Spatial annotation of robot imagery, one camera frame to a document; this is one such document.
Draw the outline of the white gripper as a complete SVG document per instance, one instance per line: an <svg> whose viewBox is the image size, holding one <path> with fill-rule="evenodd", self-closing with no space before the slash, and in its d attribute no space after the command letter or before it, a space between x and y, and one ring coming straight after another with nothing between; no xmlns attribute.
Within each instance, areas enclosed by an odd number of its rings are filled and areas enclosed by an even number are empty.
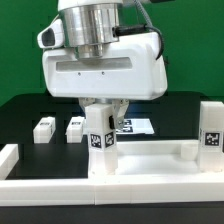
<svg viewBox="0 0 224 224"><path fill-rule="evenodd" d="M95 103L94 98L113 99L113 125L121 130L127 99L152 100L167 89L158 51L155 32L122 36L106 45L103 56L96 59L78 60L71 48L47 50L42 56L46 86L54 97L79 98L82 111Z"/></svg>

